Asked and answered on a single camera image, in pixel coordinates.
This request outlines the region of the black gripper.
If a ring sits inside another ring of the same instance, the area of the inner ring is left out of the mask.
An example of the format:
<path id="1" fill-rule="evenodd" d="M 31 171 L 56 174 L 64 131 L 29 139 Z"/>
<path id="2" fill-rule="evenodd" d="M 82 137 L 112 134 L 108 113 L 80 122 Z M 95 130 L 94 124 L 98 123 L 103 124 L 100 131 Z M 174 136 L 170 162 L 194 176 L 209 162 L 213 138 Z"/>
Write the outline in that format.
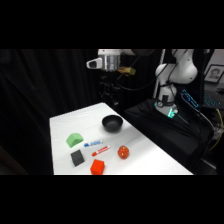
<path id="1" fill-rule="evenodd" d="M 119 100 L 117 96 L 114 96 L 119 89 L 116 85 L 117 73 L 116 72 L 103 72 L 100 75 L 100 94 L 103 96 L 103 102 L 109 105 L 109 100 L 107 96 L 112 96 L 113 105 L 119 105 Z"/>

